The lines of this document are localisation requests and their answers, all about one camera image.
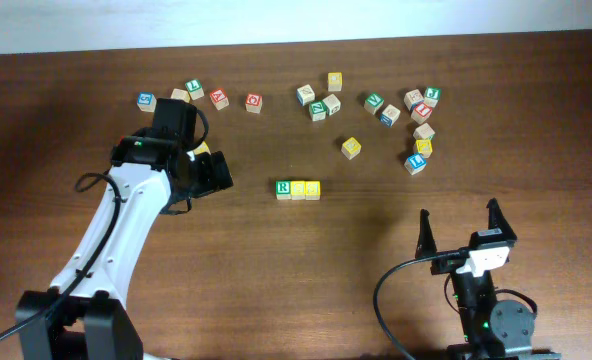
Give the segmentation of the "green R block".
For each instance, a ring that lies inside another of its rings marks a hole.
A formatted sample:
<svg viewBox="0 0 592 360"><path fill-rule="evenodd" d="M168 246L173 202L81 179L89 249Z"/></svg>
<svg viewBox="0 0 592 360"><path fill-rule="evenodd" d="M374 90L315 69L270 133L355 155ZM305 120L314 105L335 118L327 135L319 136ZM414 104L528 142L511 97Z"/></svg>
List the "green R block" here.
<svg viewBox="0 0 592 360"><path fill-rule="evenodd" d="M276 182L275 194L278 200L290 200L291 196L291 182L289 180L280 180Z"/></svg>

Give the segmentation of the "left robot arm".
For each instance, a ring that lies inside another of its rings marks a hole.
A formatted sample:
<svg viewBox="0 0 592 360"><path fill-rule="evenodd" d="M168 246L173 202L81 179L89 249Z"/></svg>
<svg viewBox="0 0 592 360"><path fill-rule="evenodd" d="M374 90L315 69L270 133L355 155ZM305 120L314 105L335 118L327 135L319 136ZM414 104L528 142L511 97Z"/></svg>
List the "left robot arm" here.
<svg viewBox="0 0 592 360"><path fill-rule="evenodd" d="M232 186L220 152L199 152L205 114L177 99L158 100L153 123L114 146L110 167L75 188L106 185L100 205L66 266L45 291L25 292L16 308L26 359L148 358L127 314L131 277L161 215L189 212L193 200Z"/></svg>

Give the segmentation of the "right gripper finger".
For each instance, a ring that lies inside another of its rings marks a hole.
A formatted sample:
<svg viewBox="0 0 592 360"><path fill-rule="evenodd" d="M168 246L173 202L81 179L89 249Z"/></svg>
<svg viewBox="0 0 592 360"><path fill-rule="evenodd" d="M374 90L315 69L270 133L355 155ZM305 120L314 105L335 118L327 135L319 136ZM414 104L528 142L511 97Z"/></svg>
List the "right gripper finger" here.
<svg viewBox="0 0 592 360"><path fill-rule="evenodd" d="M416 259L433 256L437 253L436 242L433 237L429 216L430 212L428 210L420 210L419 236L415 251Z"/></svg>
<svg viewBox="0 0 592 360"><path fill-rule="evenodd" d="M487 242L515 243L517 235L505 219L496 198L489 200L487 209L489 210L488 229L493 230L493 233L487 236Z"/></svg>

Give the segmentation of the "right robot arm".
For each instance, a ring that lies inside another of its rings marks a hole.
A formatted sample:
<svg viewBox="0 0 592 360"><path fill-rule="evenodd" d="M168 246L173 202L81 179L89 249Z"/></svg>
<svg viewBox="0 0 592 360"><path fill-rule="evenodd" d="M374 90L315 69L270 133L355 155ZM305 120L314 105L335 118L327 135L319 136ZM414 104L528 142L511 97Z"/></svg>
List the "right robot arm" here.
<svg viewBox="0 0 592 360"><path fill-rule="evenodd" d="M491 272L504 266L517 235L496 199L487 204L488 228L474 232L467 246L440 252L430 213L420 211L415 257L431 262L434 275L447 274L456 295L465 342L447 348L451 359L560 359L551 350L535 350L537 304L524 294L494 286Z"/></svg>

